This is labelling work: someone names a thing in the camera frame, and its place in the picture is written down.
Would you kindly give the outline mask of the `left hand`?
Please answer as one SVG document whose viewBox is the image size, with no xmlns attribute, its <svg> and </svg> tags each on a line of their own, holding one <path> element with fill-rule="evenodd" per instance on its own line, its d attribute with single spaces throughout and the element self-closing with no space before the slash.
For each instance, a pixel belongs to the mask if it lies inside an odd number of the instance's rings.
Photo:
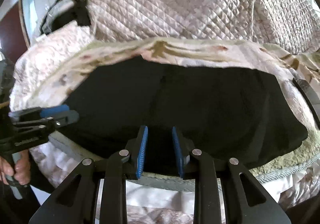
<svg viewBox="0 0 320 224">
<path fill-rule="evenodd" d="M 10 164 L 1 157 L 1 181 L 8 185 L 5 178 L 6 175 L 13 177 L 19 182 L 20 185 L 24 186 L 30 182 L 30 162 L 29 162 L 29 152 L 24 150 L 20 152 L 21 158 L 15 163 L 15 169 L 13 169 Z"/>
</svg>

